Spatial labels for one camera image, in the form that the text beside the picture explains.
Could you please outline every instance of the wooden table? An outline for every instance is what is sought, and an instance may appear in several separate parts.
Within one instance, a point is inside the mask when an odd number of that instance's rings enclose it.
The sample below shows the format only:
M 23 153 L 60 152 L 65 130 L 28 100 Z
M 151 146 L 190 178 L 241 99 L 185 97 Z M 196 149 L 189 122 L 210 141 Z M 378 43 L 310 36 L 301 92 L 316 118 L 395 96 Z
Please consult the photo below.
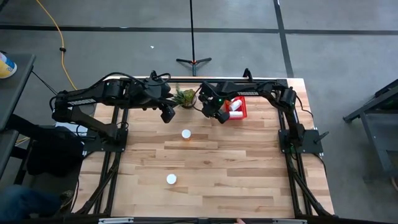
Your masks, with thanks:
M 309 110 L 304 80 L 287 80 Z M 170 86 L 174 93 L 175 83 Z M 180 86 L 196 90 L 199 83 Z M 246 104 L 246 119 L 225 124 L 193 109 L 176 108 L 169 124 L 162 122 L 159 110 L 130 110 L 129 137 L 121 158 L 112 216 L 294 217 L 285 157 L 279 150 L 277 110 L 261 97 L 246 97 Z M 313 128 L 311 116 L 298 103 L 296 106 L 300 122 L 306 129 Z M 98 105 L 95 118 L 110 123 L 112 113 L 113 107 Z M 183 129 L 192 132 L 188 142 L 181 137 Z M 98 186 L 103 157 L 103 152 L 95 152 L 83 162 L 74 210 L 81 208 Z M 302 157 L 308 187 L 333 213 L 322 163 L 311 154 Z M 175 185 L 166 183 L 168 174 L 177 176 Z

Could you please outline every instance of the red container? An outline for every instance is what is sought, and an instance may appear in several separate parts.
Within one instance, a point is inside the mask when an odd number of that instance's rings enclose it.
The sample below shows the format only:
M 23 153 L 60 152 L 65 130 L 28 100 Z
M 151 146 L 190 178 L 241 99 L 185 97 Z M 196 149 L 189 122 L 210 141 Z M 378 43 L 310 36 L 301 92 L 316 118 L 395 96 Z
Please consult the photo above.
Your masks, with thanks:
M 229 118 L 229 119 L 243 119 L 247 118 L 248 112 L 246 111 L 246 101 L 244 100 L 244 96 L 237 96 L 235 97 L 235 100 L 241 100 L 242 105 L 236 109 L 236 111 L 242 111 L 243 112 L 243 117 L 242 118 Z M 225 111 L 229 113 L 229 105 L 225 103 Z

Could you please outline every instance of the blue object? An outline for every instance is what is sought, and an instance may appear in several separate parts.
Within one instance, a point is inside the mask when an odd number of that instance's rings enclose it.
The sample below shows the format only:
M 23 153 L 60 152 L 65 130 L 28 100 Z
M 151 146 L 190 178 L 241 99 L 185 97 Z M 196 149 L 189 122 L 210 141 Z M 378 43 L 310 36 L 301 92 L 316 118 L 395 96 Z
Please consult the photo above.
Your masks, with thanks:
M 54 215 L 61 207 L 58 195 L 32 190 L 21 185 L 12 185 L 0 193 L 0 222 L 19 221 L 36 213 Z

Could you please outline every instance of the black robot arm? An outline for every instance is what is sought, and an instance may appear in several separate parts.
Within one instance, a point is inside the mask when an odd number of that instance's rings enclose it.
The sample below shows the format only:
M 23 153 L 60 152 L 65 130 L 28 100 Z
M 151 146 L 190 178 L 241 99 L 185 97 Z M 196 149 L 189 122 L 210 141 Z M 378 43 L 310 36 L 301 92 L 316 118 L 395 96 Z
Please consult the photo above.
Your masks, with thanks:
M 221 109 L 224 100 L 232 100 L 237 96 L 262 96 L 266 98 L 273 107 L 285 114 L 289 125 L 289 142 L 294 147 L 302 145 L 305 128 L 300 124 L 297 117 L 295 109 L 297 95 L 292 88 L 283 86 L 277 81 L 247 84 L 221 82 L 216 86 L 203 82 L 199 91 L 198 98 L 203 103 L 202 113 L 208 118 L 218 119 L 220 123 L 229 119 L 229 113 Z
M 163 122 L 168 123 L 175 115 L 173 107 L 177 104 L 169 99 L 173 94 L 162 78 L 164 75 L 170 76 L 168 73 L 158 76 L 152 72 L 149 78 L 142 81 L 129 75 L 125 75 L 127 78 L 109 80 L 105 80 L 106 76 L 87 89 L 61 91 L 53 98 L 55 107 L 52 118 L 58 122 L 80 124 L 97 131 L 102 138 L 110 141 L 118 140 L 118 127 L 115 124 L 104 124 L 82 113 L 78 106 L 103 103 L 121 109 L 159 108 L 162 111 L 160 117 Z

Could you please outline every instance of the tripod stand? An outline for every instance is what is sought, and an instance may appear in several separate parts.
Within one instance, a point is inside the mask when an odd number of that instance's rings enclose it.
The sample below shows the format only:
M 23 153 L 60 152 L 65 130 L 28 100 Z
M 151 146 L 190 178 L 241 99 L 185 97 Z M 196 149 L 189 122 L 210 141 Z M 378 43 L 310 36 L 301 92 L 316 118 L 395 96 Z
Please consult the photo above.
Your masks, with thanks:
M 190 6 L 190 12 L 191 12 L 192 60 L 185 60 L 185 59 L 177 58 L 176 61 L 189 63 L 192 66 L 192 76 L 195 77 L 197 75 L 197 65 L 200 62 L 209 62 L 209 61 L 211 61 L 211 58 L 204 58 L 204 59 L 200 59 L 200 60 L 195 60 L 195 41 L 194 41 L 194 38 L 193 38 L 192 0 L 189 0 L 189 6 Z

